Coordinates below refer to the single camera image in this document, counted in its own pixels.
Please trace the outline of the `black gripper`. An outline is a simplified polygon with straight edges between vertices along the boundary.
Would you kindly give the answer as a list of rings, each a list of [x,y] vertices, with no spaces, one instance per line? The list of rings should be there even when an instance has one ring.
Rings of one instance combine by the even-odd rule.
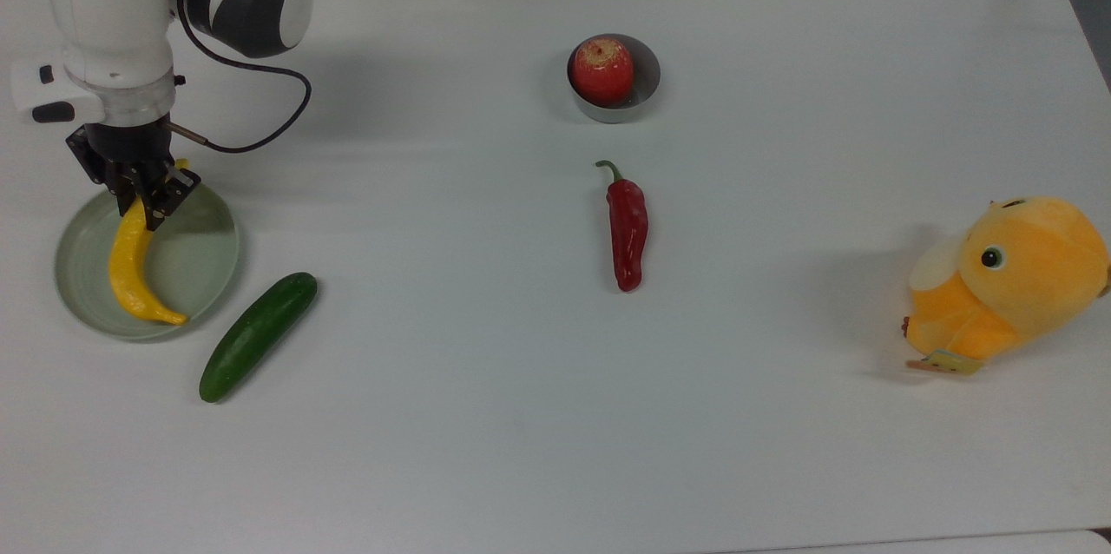
[[[67,137],[67,147],[86,175],[116,198],[119,216],[142,198],[146,229],[156,231],[201,183],[194,171],[172,167],[171,139],[163,122],[87,123]]]

